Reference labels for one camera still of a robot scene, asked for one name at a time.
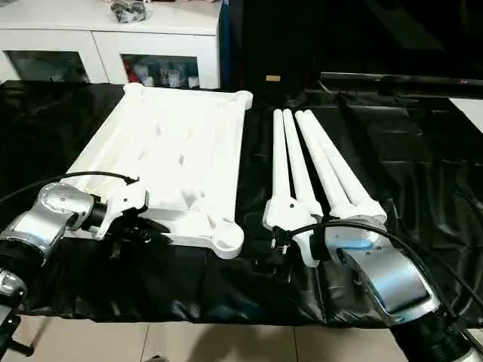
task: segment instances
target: white cabinet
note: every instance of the white cabinet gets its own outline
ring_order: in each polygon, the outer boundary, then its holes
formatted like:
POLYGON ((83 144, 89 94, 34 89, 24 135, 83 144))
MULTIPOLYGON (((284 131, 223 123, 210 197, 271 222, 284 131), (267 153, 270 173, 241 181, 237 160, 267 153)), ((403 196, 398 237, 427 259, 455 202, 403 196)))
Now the white cabinet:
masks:
POLYGON ((0 8, 0 81, 125 84, 147 69, 154 85, 169 86, 160 79, 170 72, 181 86, 192 76, 219 88, 220 9, 153 2, 146 20, 119 24, 104 0, 16 0, 0 8))
POLYGON ((0 79, 108 82, 91 32, 0 30, 0 79))
POLYGON ((125 67, 136 66, 138 62, 146 64, 155 84, 162 82, 157 79, 160 73, 181 68, 183 85, 187 85, 187 77, 198 76, 201 88, 220 87, 216 36, 94 32, 94 39, 109 82, 113 84, 128 83, 129 69, 126 71, 125 67))

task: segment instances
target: tile floor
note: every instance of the tile floor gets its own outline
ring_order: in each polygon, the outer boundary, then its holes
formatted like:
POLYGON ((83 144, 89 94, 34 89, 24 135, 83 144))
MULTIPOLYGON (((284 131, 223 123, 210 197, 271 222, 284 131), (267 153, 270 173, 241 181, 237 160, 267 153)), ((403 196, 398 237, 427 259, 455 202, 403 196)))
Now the tile floor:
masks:
MULTIPOLYGON (((477 337, 483 333, 475 331, 477 337)), ((215 324, 95 324, 24 317, 15 339, 35 345, 4 362, 374 362, 406 361, 385 330, 215 324)))

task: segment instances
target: black tablecloth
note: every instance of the black tablecloth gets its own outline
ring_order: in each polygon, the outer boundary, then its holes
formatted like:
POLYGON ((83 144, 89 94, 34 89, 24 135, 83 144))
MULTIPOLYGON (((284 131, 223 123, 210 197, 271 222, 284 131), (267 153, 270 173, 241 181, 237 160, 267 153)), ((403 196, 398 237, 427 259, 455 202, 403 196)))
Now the black tablecloth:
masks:
MULTIPOLYGON (((64 172, 122 94, 121 87, 106 84, 3 84, 0 195, 64 172)), ((483 134, 463 113, 445 99, 340 95, 310 97, 301 109, 313 110, 381 202, 388 229, 432 248, 471 285, 481 286, 483 134)), ((349 269, 332 262, 310 269, 296 258, 285 283, 257 262, 257 251, 266 250, 270 239, 261 218, 272 193, 272 111, 256 100, 245 117, 236 205, 245 244, 238 258, 149 243, 124 244, 112 259, 108 242, 66 239, 21 311, 95 321, 380 326, 349 269)), ((0 225, 28 208, 35 194, 0 205, 0 225)), ((471 325, 483 324, 457 283, 426 261, 456 309, 465 311, 471 325)))

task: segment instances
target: white plastic rod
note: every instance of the white plastic rod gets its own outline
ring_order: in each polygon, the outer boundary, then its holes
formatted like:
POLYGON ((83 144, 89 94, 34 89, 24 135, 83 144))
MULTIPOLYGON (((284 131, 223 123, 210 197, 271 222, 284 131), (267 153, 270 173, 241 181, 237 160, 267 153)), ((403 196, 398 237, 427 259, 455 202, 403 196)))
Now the white plastic rod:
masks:
POLYGON ((354 216, 354 205, 349 202, 337 175, 332 170, 331 164, 314 134, 310 120, 306 119, 306 115, 301 111, 295 113, 295 118, 314 162, 318 178, 321 180, 325 196, 331 206, 331 215, 342 219, 354 216))
POLYGON ((284 119, 280 109, 273 111, 273 187, 272 197, 287 197, 290 194, 288 179, 287 149, 285 148, 284 119))
POLYGON ((285 136, 287 137, 288 157, 292 177, 294 178, 295 195, 297 201, 306 205, 311 214, 323 216, 320 203, 315 199, 312 183, 310 182, 309 171, 303 159, 302 148, 295 129, 294 117, 289 109, 283 111, 285 136))
POLYGON ((361 213, 370 216, 378 216, 383 219, 383 222, 385 222, 387 216, 383 208, 368 194, 312 111, 305 111, 304 114, 306 120, 312 125, 314 136, 318 138, 320 146, 327 155, 327 158, 351 203, 358 207, 361 210, 361 213))

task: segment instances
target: white rectangular tray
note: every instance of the white rectangular tray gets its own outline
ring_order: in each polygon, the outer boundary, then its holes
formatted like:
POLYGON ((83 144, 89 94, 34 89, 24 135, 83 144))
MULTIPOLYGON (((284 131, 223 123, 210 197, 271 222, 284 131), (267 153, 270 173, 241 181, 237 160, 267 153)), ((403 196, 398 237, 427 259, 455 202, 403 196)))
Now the white rectangular tray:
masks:
MULTIPOLYGON (((209 247, 224 259, 238 255, 235 224, 238 168, 249 92, 172 90, 127 84, 125 95, 69 172, 101 170, 139 177, 149 192, 142 215, 170 229, 176 245, 209 247)), ((119 179, 65 179, 104 201, 119 179)))

